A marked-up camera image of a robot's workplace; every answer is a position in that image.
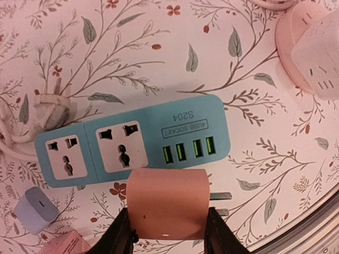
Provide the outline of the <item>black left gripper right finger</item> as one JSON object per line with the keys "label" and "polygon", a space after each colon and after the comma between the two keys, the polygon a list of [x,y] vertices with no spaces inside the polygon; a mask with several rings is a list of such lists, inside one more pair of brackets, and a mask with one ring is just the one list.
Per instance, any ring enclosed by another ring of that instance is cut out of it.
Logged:
{"label": "black left gripper right finger", "polygon": [[204,234],[205,254],[250,254],[214,207],[208,210]]}

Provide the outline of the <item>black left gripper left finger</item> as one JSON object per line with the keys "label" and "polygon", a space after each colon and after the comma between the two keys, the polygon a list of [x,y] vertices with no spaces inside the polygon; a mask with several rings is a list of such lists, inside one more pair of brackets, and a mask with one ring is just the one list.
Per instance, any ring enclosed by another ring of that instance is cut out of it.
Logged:
{"label": "black left gripper left finger", "polygon": [[123,208],[100,240],[90,248],[90,254],[131,254],[139,241],[130,223],[128,209]]}

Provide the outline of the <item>orange usb charger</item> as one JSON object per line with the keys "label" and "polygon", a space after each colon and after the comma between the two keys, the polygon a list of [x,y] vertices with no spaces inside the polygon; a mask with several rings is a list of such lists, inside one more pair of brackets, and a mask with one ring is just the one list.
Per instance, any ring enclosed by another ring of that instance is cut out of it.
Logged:
{"label": "orange usb charger", "polygon": [[134,169],[126,187],[132,229],[151,240],[203,239],[211,200],[231,199],[210,192],[204,169]]}

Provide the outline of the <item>pink round power socket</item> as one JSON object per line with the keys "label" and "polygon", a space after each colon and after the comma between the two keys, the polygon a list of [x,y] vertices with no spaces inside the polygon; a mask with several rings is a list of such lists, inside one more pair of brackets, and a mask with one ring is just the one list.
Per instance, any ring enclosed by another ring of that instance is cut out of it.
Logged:
{"label": "pink round power socket", "polygon": [[278,21],[275,41],[297,86],[323,100],[338,99],[338,10],[299,2]]}

